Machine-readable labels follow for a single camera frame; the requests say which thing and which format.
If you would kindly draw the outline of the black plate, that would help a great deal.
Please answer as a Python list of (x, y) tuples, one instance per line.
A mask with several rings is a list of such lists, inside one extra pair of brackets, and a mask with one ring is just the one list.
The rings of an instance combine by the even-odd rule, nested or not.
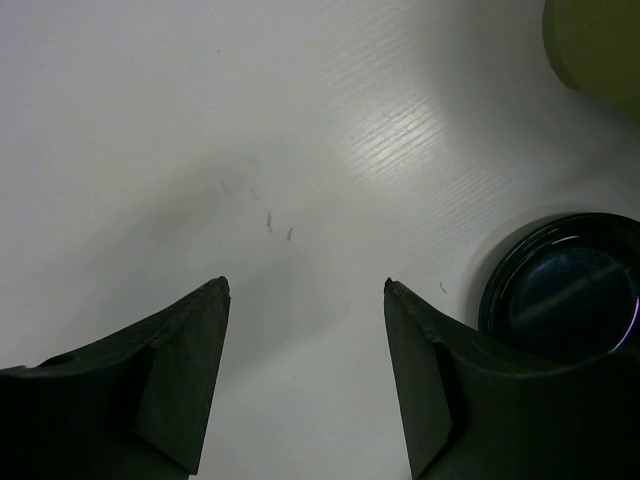
[(565, 364), (638, 346), (638, 221), (575, 213), (521, 236), (489, 276), (478, 329)]

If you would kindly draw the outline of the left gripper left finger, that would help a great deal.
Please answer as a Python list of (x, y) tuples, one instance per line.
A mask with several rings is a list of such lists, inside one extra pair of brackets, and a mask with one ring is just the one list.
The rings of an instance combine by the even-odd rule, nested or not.
[(5, 479), (186, 479), (230, 312), (224, 277), (84, 347), (1, 373)]

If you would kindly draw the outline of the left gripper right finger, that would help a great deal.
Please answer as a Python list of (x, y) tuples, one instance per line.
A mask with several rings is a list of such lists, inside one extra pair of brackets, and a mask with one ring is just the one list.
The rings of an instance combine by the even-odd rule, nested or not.
[(635, 479), (639, 351), (561, 365), (448, 317), (404, 284), (384, 318), (415, 479)]

